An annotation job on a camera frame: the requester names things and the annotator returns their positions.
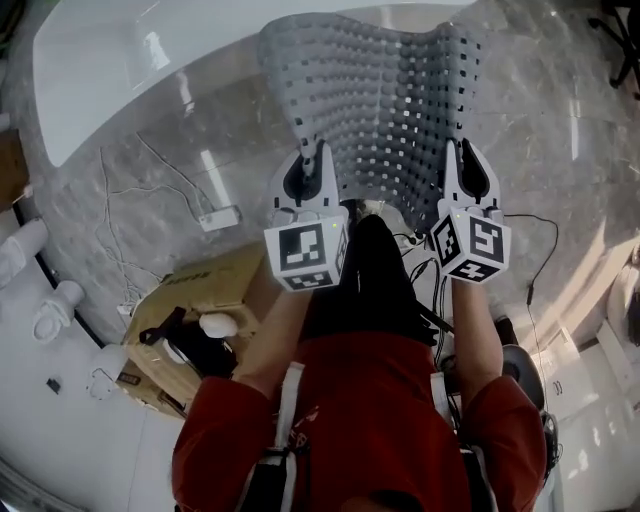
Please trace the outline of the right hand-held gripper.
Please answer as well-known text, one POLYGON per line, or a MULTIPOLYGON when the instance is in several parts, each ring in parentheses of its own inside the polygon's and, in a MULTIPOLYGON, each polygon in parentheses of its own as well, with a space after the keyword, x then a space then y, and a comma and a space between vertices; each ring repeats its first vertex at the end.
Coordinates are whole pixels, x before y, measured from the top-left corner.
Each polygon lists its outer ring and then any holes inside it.
POLYGON ((484 154, 462 141, 462 187, 457 143, 446 142, 445 171, 439 207, 450 207, 430 236, 444 275, 468 283, 486 283, 509 268, 511 229, 490 218, 452 207, 467 207, 468 195, 482 208, 497 208, 499 181, 484 154))

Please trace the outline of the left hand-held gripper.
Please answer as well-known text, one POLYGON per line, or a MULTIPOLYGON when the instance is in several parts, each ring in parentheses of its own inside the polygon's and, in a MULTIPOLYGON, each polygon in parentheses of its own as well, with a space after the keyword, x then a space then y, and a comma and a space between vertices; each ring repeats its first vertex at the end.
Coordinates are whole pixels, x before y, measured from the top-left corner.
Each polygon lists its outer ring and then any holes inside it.
POLYGON ((288 291, 338 285, 349 214, 336 199, 333 156, 324 140, 312 157, 294 149, 285 158, 272 178, 272 203, 264 239, 274 278, 288 291))

